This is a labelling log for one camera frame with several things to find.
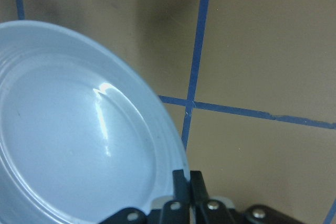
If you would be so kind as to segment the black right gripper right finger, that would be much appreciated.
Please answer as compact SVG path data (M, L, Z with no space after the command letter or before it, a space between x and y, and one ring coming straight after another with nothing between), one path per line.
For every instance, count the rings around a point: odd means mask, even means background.
M190 189L193 204L196 205L209 200L209 194L207 192L201 171L190 171Z

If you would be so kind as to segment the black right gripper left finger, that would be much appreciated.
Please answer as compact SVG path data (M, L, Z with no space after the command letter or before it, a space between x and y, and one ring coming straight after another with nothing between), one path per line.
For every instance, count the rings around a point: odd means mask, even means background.
M173 198L177 201L190 203L190 187L189 182L184 176L184 171L174 170L173 175Z

